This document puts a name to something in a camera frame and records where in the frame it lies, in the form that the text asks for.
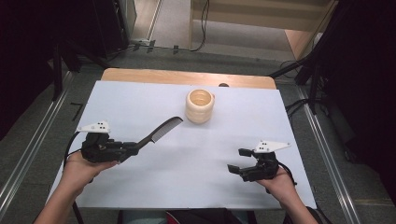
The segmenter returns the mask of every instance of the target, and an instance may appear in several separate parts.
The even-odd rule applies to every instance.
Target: human hand
[[[58,188],[68,190],[77,197],[90,181],[117,161],[92,163],[82,158],[81,152],[73,153],[67,160]]]
[[[263,185],[270,193],[280,202],[283,207],[285,204],[293,203],[300,200],[294,183],[291,181],[288,173],[282,167],[279,167],[276,176],[273,179],[257,180],[257,183]]]

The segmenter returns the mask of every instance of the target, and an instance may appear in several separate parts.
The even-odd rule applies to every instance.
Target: metal rail
[[[8,210],[9,205],[12,202],[19,186],[23,178],[25,177],[27,171],[29,170],[30,165],[32,164],[35,155],[40,149],[41,143],[47,135],[48,130],[52,122],[54,121],[56,115],[59,112],[59,109],[64,102],[64,98],[68,92],[69,86],[73,81],[74,76],[71,72],[67,72],[64,76],[64,90],[61,92],[60,97],[57,101],[54,101],[50,104],[49,109],[47,110],[46,115],[41,120],[38,125],[35,134],[29,142],[29,145],[24,150],[20,160],[15,166],[14,170],[11,173],[11,176],[8,178],[6,184],[1,188],[0,192],[0,221],[3,219],[6,211]]]
[[[299,96],[301,99],[307,99],[308,96],[303,90],[302,87],[297,87]],[[337,164],[334,161],[332,156],[332,151],[327,144],[326,138],[323,134],[323,131],[320,128],[320,124],[316,115],[313,115],[309,106],[304,105],[305,114],[308,117],[309,124],[311,125],[312,131],[314,132],[314,136],[318,142],[318,147],[320,150],[320,154],[323,158],[323,161],[327,167],[327,170],[330,175],[330,179],[332,181],[332,185],[334,186],[335,193],[337,194],[338,201],[341,204],[341,207],[346,216],[347,223],[355,224],[361,223],[359,215],[356,211],[355,205],[352,202],[351,197],[349,196],[349,192],[347,190],[347,186],[341,176],[340,171],[338,170]]]
[[[154,33],[155,23],[158,19],[158,14],[160,14],[161,5],[163,4],[163,0],[159,0],[157,7],[155,8],[154,17],[152,18],[151,24],[148,29],[148,40],[151,40],[152,34]]]

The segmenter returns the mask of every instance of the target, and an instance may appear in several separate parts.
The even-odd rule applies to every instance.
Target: white board
[[[212,119],[201,125],[184,115],[186,95],[198,88],[216,96]],[[256,160],[239,156],[238,149],[253,149],[260,140],[268,140],[291,143],[291,147],[277,151],[276,157],[291,169],[304,204],[316,207],[277,90],[97,81],[78,126],[106,119],[110,138],[138,142],[174,116],[184,121],[157,143],[148,143],[137,156],[103,171],[78,197],[78,206],[280,208],[264,187],[244,182],[227,168],[227,164],[254,166]],[[75,139],[70,151],[81,148],[85,135]],[[51,192],[61,174],[62,168]]]

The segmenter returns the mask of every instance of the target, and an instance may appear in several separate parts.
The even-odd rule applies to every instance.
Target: black comb
[[[138,142],[137,144],[133,144],[132,147],[129,147],[125,155],[120,159],[120,162],[123,162],[129,157],[136,155],[140,150],[140,148],[144,147],[149,142],[156,143],[158,140],[160,140],[164,135],[169,133],[169,131],[175,128],[182,121],[183,119],[181,119],[180,117],[170,118],[169,120],[158,126],[158,128],[152,131],[151,134],[143,138],[140,142]]]

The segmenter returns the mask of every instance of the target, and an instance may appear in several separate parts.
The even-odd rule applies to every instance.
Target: hand
[[[257,183],[266,187],[270,193],[280,202],[283,207],[285,204],[292,203],[292,201],[300,200],[297,194],[294,183],[291,181],[288,173],[279,167],[276,177],[273,179],[257,180]]]
[[[67,160],[58,187],[70,190],[78,196],[94,177],[116,164],[117,161],[92,163],[82,158],[81,152],[73,153]]]
[[[310,224],[317,221],[309,213],[298,196],[294,183],[288,173],[279,167],[273,179],[257,180],[257,183],[265,186],[271,194],[279,201],[280,206],[286,210],[295,224]]]

